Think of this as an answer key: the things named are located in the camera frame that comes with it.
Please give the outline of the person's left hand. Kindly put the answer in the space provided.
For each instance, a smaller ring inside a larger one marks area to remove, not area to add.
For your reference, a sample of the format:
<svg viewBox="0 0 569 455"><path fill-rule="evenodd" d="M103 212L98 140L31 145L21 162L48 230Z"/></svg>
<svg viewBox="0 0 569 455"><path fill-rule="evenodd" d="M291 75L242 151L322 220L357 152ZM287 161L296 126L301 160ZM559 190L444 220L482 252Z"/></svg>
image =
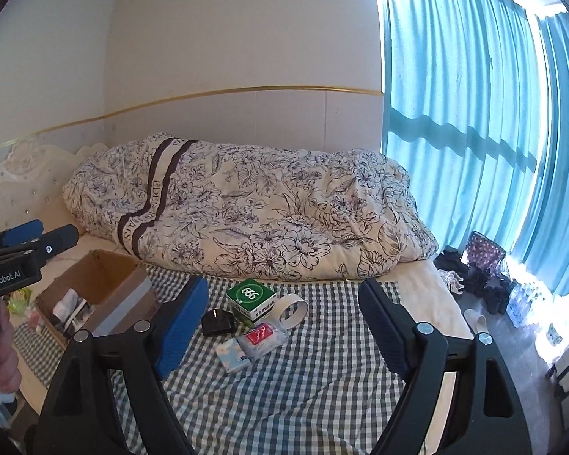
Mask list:
<svg viewBox="0 0 569 455"><path fill-rule="evenodd" d="M14 393L19 390L21 374L18 356L13 347L14 328L10 323L9 310L4 301L0 304L0 392Z"/></svg>

